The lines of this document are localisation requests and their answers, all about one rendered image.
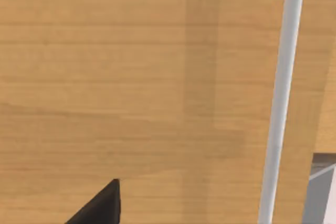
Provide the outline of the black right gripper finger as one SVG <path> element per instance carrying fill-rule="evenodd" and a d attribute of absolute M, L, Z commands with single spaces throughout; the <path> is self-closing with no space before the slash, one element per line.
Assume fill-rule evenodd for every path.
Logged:
<path fill-rule="evenodd" d="M 113 179 L 65 224 L 120 224 L 120 180 Z"/>

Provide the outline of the wooden door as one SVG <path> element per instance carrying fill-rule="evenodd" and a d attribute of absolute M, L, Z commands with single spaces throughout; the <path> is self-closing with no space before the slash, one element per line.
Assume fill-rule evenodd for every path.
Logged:
<path fill-rule="evenodd" d="M 259 221 L 285 0 L 0 0 L 0 224 Z M 303 0 L 272 224 L 336 152 L 336 0 Z"/>

